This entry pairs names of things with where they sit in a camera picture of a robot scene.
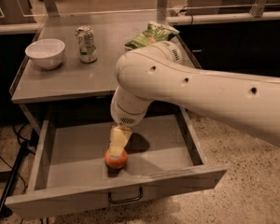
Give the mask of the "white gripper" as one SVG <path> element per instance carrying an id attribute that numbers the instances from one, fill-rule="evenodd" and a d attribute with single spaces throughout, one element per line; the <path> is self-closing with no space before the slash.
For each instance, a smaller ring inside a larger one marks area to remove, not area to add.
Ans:
<path id="1" fill-rule="evenodd" d="M 137 97 L 121 86 L 117 87 L 110 106 L 111 117 L 118 124 L 112 127 L 110 133 L 111 159 L 121 156 L 133 133 L 129 127 L 136 126 L 144 118 L 151 103 L 149 99 Z"/>

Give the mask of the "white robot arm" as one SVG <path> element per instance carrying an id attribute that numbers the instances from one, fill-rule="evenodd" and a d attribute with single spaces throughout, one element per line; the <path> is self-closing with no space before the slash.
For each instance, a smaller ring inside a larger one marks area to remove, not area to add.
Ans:
<path id="1" fill-rule="evenodd" d="M 196 69 L 181 60 L 168 41 L 123 54 L 115 66 L 112 119 L 135 126 L 152 102 L 163 101 L 280 147 L 280 77 Z"/>

